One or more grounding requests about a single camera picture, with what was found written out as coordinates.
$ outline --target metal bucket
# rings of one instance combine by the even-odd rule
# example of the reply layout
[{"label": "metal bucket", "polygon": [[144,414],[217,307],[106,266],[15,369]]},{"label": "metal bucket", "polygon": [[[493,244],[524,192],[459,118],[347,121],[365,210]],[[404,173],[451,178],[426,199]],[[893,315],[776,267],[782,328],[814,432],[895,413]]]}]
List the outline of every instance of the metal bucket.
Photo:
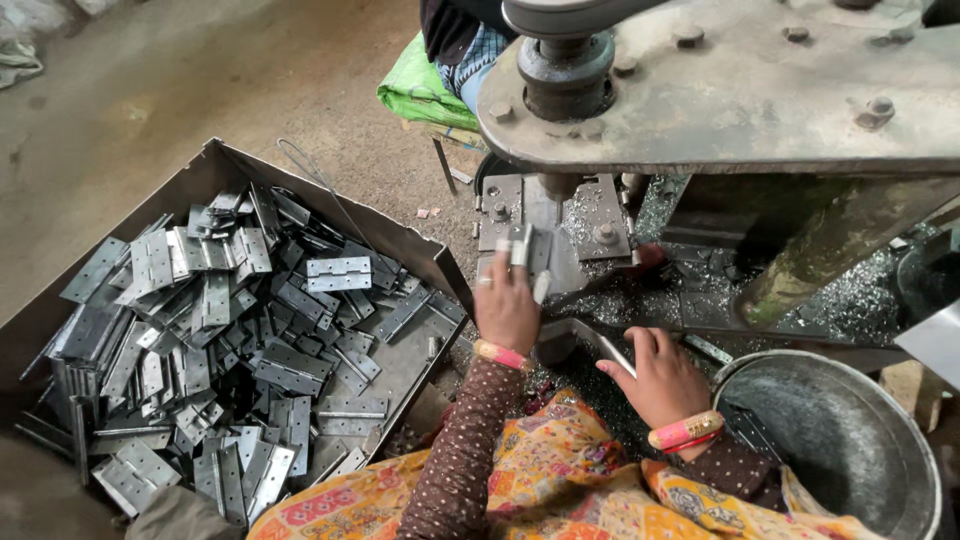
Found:
[{"label": "metal bucket", "polygon": [[827,510],[895,540],[932,538],[942,487],[924,435],[875,382],[802,351],[743,356],[713,379],[720,398],[751,409],[787,464]]}]

